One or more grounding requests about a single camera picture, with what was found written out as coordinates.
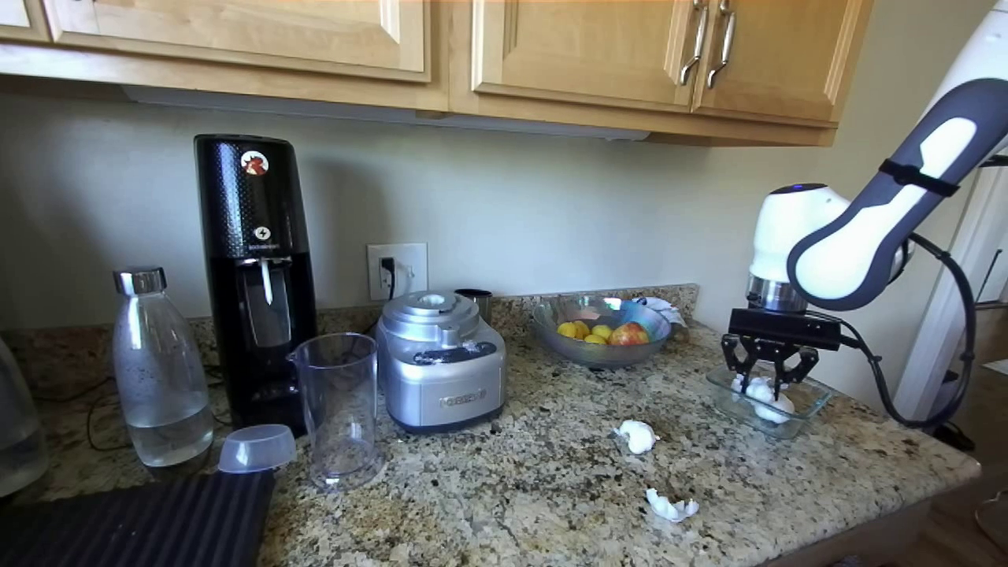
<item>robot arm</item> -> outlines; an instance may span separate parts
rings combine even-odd
[[[762,200],[751,265],[751,308],[735,308],[726,358],[751,379],[756,358],[799,381],[815,351],[844,342],[842,322],[808,307],[870,307],[904,265],[915,229],[959,192],[1008,134],[1008,0],[998,0],[949,68],[935,101],[870,185],[844,200],[823,183],[783,185]]]
[[[1008,134],[1008,0],[972,31],[940,97],[870,185],[789,256],[789,281],[823,308],[870,307],[919,221]]]

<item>wooden cabinet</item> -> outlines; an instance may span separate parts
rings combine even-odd
[[[714,0],[696,108],[714,115],[838,122],[865,16],[870,0]]]
[[[39,0],[0,0],[0,39],[48,42]]]
[[[865,0],[473,0],[473,90],[832,126]]]
[[[512,119],[714,146],[832,143],[870,14],[870,0],[0,5],[2,22],[52,39],[0,42],[0,78],[379,108],[408,110],[414,119]]]
[[[429,81],[425,0],[44,0],[54,42],[117,52],[216,61]]]
[[[689,0],[473,0],[473,90],[683,110],[689,18]]]

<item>cable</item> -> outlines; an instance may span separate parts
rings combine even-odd
[[[951,272],[951,278],[956,278],[956,288],[959,288],[959,296],[962,296],[962,303],[965,303],[965,353],[962,353],[962,381],[959,381],[959,389],[956,389],[956,398],[940,410],[940,414],[934,414],[930,419],[906,419],[906,416],[900,416],[898,410],[895,410],[895,403],[893,403],[893,395],[890,395],[890,385],[886,385],[886,371],[883,371],[883,357],[877,357],[870,345],[865,345],[865,340],[860,336],[860,331],[855,328],[855,323],[846,323],[844,318],[835,318],[835,322],[842,322],[842,328],[846,328],[855,336],[842,336],[842,342],[844,345],[855,345],[855,351],[860,351],[862,357],[865,357],[865,361],[870,361],[870,368],[874,368],[874,379],[877,379],[877,388],[878,388],[878,398],[883,398],[883,410],[895,419],[895,423],[900,423],[904,427],[935,427],[935,424],[941,424],[941,423],[949,423],[956,414],[959,414],[959,406],[965,403],[965,398],[966,398],[966,389],[971,389],[971,376],[972,376],[972,342],[976,342],[976,307],[972,307],[972,289],[971,289],[971,281],[966,281],[966,275],[965,275],[965,269],[944,253],[944,248],[940,248],[935,241],[930,241],[930,239],[923,239],[923,237],[917,237],[917,233],[912,233],[912,239],[917,241],[917,246],[923,246],[930,256],[935,256],[949,272]]]
[[[105,379],[99,379],[99,381],[93,381],[93,385],[83,385],[78,389],[73,389],[73,395],[52,395],[48,388],[41,388],[41,389],[31,389],[35,395],[35,401],[39,403],[44,403],[44,406],[62,406],[62,403],[73,403],[73,401],[83,401],[83,398],[93,398],[94,389],[100,389],[105,385],[110,385],[115,379],[110,376],[105,376]]]
[[[986,502],[981,502],[981,506],[998,506],[1003,502],[1005,502],[1005,492],[997,492]],[[981,506],[972,511],[972,526],[986,543],[991,543],[1003,555],[1008,555],[1005,543],[983,522]]]
[[[94,414],[99,414],[100,403],[106,403],[106,398],[87,401],[87,414],[86,414],[86,440],[87,440],[87,447],[99,449],[99,455],[127,449],[130,440],[100,443],[100,440],[94,439]]]

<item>cabinet door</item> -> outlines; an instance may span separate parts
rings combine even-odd
[[[0,39],[48,42],[39,0],[0,0]]]
[[[54,42],[338,76],[429,81],[425,0],[44,0]]]
[[[683,110],[707,0],[473,0],[478,95]]]
[[[870,0],[714,0],[703,113],[835,122]]]

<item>clear bottle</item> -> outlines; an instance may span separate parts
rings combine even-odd
[[[0,499],[31,486],[52,468],[31,389],[0,340]]]
[[[117,272],[127,296],[115,333],[115,371],[135,458],[180,468],[214,440],[209,381],[184,315],[170,307],[161,269]]]

